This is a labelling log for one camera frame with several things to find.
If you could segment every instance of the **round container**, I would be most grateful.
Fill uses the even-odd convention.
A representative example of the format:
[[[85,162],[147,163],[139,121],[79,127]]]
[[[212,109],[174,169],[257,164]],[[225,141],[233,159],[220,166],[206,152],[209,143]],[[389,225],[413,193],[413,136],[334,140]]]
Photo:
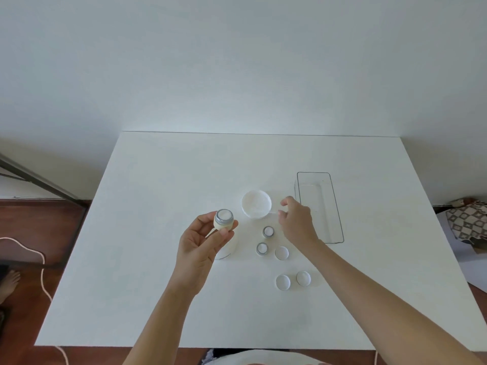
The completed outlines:
[[[262,235],[265,238],[271,238],[274,235],[274,228],[272,228],[270,225],[264,227],[262,230]]]
[[[257,255],[264,256],[267,251],[269,251],[269,246],[267,245],[267,243],[261,242],[257,245],[255,251],[257,252]]]
[[[280,290],[288,290],[291,287],[291,280],[288,276],[281,274],[276,278],[276,287]]]
[[[279,246],[277,247],[275,254],[279,260],[285,260],[289,257],[289,250],[284,246]]]
[[[216,212],[213,219],[213,225],[215,229],[220,230],[227,228],[228,230],[233,227],[233,213],[228,209],[220,209]]]
[[[311,275],[307,271],[299,271],[296,274],[296,281],[300,286],[307,287],[311,284]]]
[[[271,197],[261,190],[247,192],[242,197],[241,203],[244,214],[251,219],[263,218],[272,208]]]

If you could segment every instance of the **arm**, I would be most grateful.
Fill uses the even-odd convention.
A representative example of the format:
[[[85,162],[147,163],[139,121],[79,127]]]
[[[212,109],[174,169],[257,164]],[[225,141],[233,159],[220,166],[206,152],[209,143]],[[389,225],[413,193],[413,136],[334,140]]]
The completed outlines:
[[[217,252],[234,236],[213,229],[216,212],[198,216],[179,241],[176,266],[144,330],[123,365],[172,365],[189,306],[203,288]],[[232,229],[238,225],[234,221]]]
[[[279,211],[284,235],[323,275],[389,365],[482,365],[461,343],[318,239],[310,209],[288,196]]]

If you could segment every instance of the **hand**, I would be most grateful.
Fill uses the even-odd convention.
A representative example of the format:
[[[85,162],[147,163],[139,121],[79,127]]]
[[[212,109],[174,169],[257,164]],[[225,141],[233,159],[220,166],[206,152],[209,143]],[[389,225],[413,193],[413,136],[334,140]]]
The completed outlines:
[[[195,296],[203,288],[210,273],[215,256],[220,249],[235,235],[233,229],[239,225],[233,222],[232,230],[226,228],[206,236],[213,229],[216,211],[198,216],[186,229],[179,240],[176,266],[168,287],[183,289]]]
[[[289,242],[299,248],[303,243],[318,240],[309,207],[302,206],[292,196],[283,199],[281,205],[287,205],[288,209],[288,212],[279,210],[277,214],[284,236]]]

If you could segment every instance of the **white wall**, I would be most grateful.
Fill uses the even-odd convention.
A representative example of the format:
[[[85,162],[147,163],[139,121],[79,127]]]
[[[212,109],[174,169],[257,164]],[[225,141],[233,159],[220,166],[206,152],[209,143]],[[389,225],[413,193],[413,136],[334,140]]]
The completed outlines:
[[[486,15],[487,0],[2,0],[0,152],[90,197],[123,129],[401,136],[433,203],[485,195]]]

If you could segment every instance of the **right hand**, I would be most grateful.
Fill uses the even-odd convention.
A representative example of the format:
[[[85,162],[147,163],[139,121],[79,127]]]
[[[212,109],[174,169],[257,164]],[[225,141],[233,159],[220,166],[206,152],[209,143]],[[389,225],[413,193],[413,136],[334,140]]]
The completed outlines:
[[[284,236],[289,242],[299,248],[303,243],[318,240],[309,207],[301,205],[292,196],[283,199],[281,205],[287,205],[288,209],[287,212],[279,210],[277,214]]]

